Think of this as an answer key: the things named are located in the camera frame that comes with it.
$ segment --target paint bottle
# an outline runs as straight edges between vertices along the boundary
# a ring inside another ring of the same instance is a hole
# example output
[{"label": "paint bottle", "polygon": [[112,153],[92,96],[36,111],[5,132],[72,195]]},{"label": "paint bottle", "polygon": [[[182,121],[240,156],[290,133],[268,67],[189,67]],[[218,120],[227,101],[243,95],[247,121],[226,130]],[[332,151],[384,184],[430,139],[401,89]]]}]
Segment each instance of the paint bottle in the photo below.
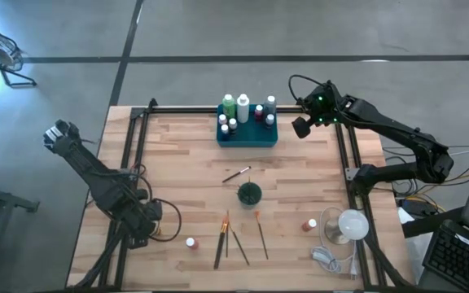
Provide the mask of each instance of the paint bottle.
[{"label": "paint bottle", "polygon": [[229,126],[222,125],[220,126],[221,130],[221,140],[228,140],[229,139]]},{"label": "paint bottle", "polygon": [[256,105],[254,108],[254,119],[256,121],[262,121],[264,118],[264,108],[261,105]]},{"label": "paint bottle", "polygon": [[276,114],[276,98],[274,96],[269,96],[264,103],[264,115]]},{"label": "paint bottle", "polygon": [[310,230],[312,230],[314,228],[316,228],[316,220],[314,220],[314,219],[310,219],[310,220],[306,221],[301,226],[301,229],[305,232],[309,232]]},{"label": "paint bottle", "polygon": [[226,94],[221,104],[224,106],[224,114],[227,116],[227,119],[236,118],[236,103],[232,95]]},{"label": "paint bottle", "polygon": [[195,250],[199,247],[199,242],[196,239],[189,237],[186,239],[186,246],[192,250]]},{"label": "paint bottle", "polygon": [[224,114],[220,114],[218,116],[218,123],[220,123],[220,125],[227,124],[227,117]]},{"label": "paint bottle", "polygon": [[236,123],[235,118],[229,119],[229,131],[231,133],[236,133],[236,127],[237,126],[238,126],[238,124]]},{"label": "paint bottle", "polygon": [[270,129],[271,126],[273,126],[273,124],[274,124],[274,115],[273,114],[267,115],[267,117],[265,118],[265,127]]},{"label": "paint bottle", "polygon": [[246,94],[241,94],[236,100],[236,116],[239,123],[245,123],[249,120],[249,98]]}]

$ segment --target concrete floor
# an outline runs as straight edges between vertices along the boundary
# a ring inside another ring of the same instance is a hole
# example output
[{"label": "concrete floor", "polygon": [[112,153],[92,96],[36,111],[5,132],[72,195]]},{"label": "concrete floor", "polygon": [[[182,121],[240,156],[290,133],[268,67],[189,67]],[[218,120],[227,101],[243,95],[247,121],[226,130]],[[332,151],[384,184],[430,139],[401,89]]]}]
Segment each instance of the concrete floor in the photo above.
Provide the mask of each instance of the concrete floor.
[{"label": "concrete floor", "polygon": [[[28,57],[121,56],[136,1],[0,0],[0,31]],[[469,1],[151,0],[143,4],[131,55],[469,55]],[[42,133],[62,118],[98,140],[118,68],[28,63],[23,73],[37,80],[35,89],[12,90],[0,78],[0,189],[41,201],[37,214],[16,210],[12,217],[0,246],[0,292],[64,286],[80,224],[74,215],[81,214],[87,188],[42,146]],[[162,105],[216,104],[226,92],[274,94],[292,104],[293,73],[331,79],[342,93],[444,144],[469,145],[469,61],[131,63],[118,104],[150,98]],[[313,88],[301,81],[295,87],[301,94]],[[384,139],[384,145],[395,143]],[[469,165],[469,154],[454,158],[453,174]],[[431,195],[456,208],[468,192],[466,184]]]}]

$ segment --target round light bulb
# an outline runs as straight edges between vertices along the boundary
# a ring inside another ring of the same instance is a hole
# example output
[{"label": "round light bulb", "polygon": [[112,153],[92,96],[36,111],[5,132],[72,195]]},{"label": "round light bulb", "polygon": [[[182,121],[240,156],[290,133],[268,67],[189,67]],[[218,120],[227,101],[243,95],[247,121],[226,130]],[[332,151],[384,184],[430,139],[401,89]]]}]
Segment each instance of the round light bulb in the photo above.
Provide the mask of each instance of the round light bulb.
[{"label": "round light bulb", "polygon": [[368,234],[368,220],[359,211],[349,209],[338,219],[341,233],[350,240],[361,240]]}]

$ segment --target white cable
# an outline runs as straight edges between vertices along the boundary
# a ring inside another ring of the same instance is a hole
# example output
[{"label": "white cable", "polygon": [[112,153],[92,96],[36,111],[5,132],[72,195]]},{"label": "white cable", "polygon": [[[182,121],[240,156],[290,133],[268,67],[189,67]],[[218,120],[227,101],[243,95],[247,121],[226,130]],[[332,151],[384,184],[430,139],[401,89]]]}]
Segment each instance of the white cable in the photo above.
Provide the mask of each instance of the white cable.
[{"label": "white cable", "polygon": [[348,256],[347,258],[344,258],[342,260],[338,260],[335,258],[335,256],[332,254],[331,250],[325,246],[325,243],[323,242],[323,225],[322,225],[322,220],[323,220],[323,213],[328,210],[334,208],[335,210],[338,210],[340,212],[343,212],[341,209],[336,208],[336,207],[328,207],[322,211],[322,213],[319,216],[319,240],[322,243],[321,246],[319,247],[314,247],[310,253],[313,256],[313,259],[316,260],[319,265],[325,269],[328,272],[331,273],[341,273],[341,263],[345,262],[347,260],[353,260],[351,263],[351,268],[350,272],[355,272],[356,269],[353,267],[355,264],[354,258],[356,257],[356,242],[353,241],[353,253]]},{"label": "white cable", "polygon": [[460,151],[460,152],[449,154],[449,155],[464,155],[464,154],[469,154],[469,151]]}]

